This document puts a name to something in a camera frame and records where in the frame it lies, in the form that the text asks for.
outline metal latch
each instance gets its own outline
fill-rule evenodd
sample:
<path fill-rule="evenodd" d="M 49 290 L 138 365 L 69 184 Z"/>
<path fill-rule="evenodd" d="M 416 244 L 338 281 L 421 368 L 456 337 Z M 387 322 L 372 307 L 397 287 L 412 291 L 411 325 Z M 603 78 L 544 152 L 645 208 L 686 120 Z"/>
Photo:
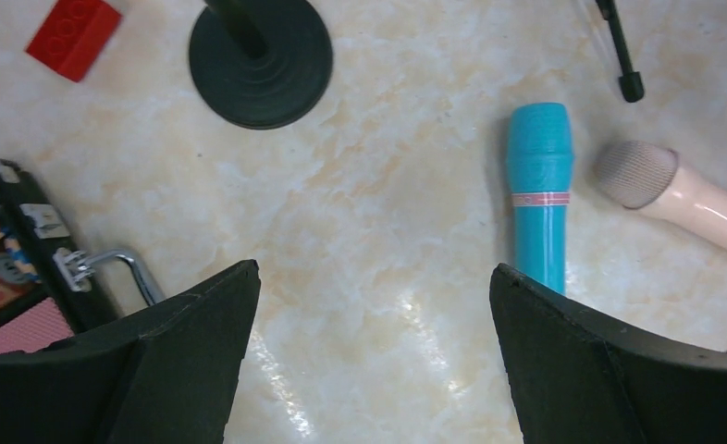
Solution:
<path fill-rule="evenodd" d="M 34 233 L 40 239 L 69 237 L 67 226 L 52 205 L 24 203 L 20 206 L 20 211 L 34 222 Z"/>
<path fill-rule="evenodd" d="M 145 262 L 132 250 L 119 248 L 87 255 L 84 251 L 71 252 L 66 248 L 59 248 L 53 255 L 53 260 L 72 291 L 90 291 L 92 285 L 89 278 L 96 272 L 96 268 L 106 262 L 119 260 L 129 266 L 132 277 L 148 305 L 155 305 L 165 300 L 165 294 L 156 285 L 156 280 L 145 266 Z"/>

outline microphone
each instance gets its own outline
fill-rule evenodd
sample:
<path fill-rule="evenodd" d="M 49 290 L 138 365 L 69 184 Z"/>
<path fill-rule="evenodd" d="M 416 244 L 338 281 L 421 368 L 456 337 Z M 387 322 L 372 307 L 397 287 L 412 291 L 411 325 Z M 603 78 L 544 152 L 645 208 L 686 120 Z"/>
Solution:
<path fill-rule="evenodd" d="M 565 294 L 565 215 L 573 138 L 561 104 L 513 112 L 506 159 L 516 230 L 516 268 Z"/>
<path fill-rule="evenodd" d="M 680 156 L 645 142 L 624 142 L 594 166 L 600 190 L 625 208 L 667 220 L 727 250 L 727 191 Z"/>

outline pink band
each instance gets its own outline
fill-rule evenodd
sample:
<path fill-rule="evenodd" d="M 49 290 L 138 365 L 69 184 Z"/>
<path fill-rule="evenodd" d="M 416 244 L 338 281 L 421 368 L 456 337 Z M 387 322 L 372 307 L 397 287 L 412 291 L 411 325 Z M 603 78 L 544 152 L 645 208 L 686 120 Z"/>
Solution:
<path fill-rule="evenodd" d="M 513 206 L 561 206 L 571 202 L 569 192 L 521 192 L 511 195 Z"/>

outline microphone head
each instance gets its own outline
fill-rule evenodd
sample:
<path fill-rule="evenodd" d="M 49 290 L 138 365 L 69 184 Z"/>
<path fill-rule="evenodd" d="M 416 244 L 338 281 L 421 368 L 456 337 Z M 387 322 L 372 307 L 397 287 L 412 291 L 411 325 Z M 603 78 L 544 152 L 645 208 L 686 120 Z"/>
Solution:
<path fill-rule="evenodd" d="M 517 108 L 508 134 L 511 192 L 565 192 L 573 176 L 573 136 L 562 104 Z"/>
<path fill-rule="evenodd" d="M 593 173 L 604 194 L 637 210 L 655 202 L 669 188 L 678 168 L 679 156 L 674 151 L 629 141 L 604 151 Z"/>

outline microphone handle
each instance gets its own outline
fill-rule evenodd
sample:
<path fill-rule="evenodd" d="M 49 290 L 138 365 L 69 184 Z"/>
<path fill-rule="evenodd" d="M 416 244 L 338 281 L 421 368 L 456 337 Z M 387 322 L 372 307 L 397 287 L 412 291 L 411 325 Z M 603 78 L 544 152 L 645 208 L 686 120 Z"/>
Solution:
<path fill-rule="evenodd" d="M 513 195 L 516 268 L 565 294 L 565 217 L 568 192 Z"/>
<path fill-rule="evenodd" d="M 727 250 L 727 191 L 682 164 L 669 189 L 637 211 L 668 220 Z"/>

